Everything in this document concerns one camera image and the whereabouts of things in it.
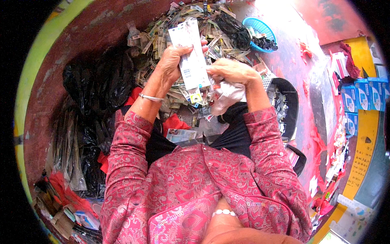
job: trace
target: red patterned jacket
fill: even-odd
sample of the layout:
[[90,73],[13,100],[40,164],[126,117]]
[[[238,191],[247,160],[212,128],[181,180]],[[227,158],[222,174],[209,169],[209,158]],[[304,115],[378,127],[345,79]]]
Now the red patterned jacket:
[[198,144],[177,147],[149,170],[145,145],[152,124],[132,112],[117,122],[101,211],[103,242],[200,243],[222,195],[245,227],[306,242],[312,230],[306,195],[284,151],[275,110],[244,119],[252,159]]

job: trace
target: woman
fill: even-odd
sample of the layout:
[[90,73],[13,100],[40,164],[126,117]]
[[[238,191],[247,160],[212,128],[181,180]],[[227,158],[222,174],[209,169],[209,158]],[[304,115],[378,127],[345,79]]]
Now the woman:
[[[180,56],[192,49],[168,47],[142,94],[164,98],[180,76]],[[305,192],[284,151],[261,77],[227,59],[207,72],[246,86],[249,113],[241,120],[250,135],[250,155],[197,144],[162,153],[148,168],[147,143],[161,103],[138,97],[117,123],[111,146],[101,212],[104,243],[308,240]]]

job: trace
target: black pants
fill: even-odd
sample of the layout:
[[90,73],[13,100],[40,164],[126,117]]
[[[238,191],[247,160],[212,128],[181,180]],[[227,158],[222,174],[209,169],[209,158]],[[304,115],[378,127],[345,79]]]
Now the black pants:
[[[122,114],[125,115],[128,109],[129,106],[122,108]],[[223,119],[229,123],[229,127],[210,146],[219,150],[226,148],[231,152],[250,158],[251,138],[243,118],[243,114],[247,112],[248,106],[243,102],[238,102],[229,107],[223,115]],[[159,119],[156,119],[151,137],[146,144],[145,157],[148,166],[157,159],[170,154],[176,148],[176,144],[168,141],[161,131],[162,123]]]

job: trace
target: blue plastic basket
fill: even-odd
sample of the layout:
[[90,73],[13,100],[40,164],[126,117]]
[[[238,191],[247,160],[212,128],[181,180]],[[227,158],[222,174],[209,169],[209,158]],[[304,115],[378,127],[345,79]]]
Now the blue plastic basket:
[[[276,44],[278,43],[276,41],[276,37],[273,34],[271,28],[269,28],[268,25],[266,25],[263,21],[259,20],[258,18],[247,17],[243,20],[243,25],[245,27],[251,26],[254,29],[254,31],[257,31],[261,34],[266,34],[267,39],[269,39],[271,41],[274,40]],[[258,47],[253,41],[250,42],[250,46],[257,51],[261,51],[261,52],[265,52],[265,53],[271,53],[274,51],[274,50],[264,50],[264,49]]]

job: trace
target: hand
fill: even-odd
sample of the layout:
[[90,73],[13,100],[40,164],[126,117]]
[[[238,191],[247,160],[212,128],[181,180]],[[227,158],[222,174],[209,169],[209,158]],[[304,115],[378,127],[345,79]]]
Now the hand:
[[[201,40],[202,45],[207,44],[207,40]],[[178,68],[180,57],[184,54],[192,52],[192,46],[183,46],[176,49],[173,46],[168,46],[161,60],[158,62],[153,74],[150,77],[150,81],[157,82],[154,84],[160,87],[161,93],[163,96],[168,92],[172,84],[177,81],[181,76],[180,70]],[[202,51],[206,52],[208,50],[207,46],[202,47]]]
[[261,81],[261,76],[252,67],[230,59],[218,59],[212,65],[206,66],[206,71],[217,82],[223,78],[228,82],[238,82],[244,85],[253,80]]

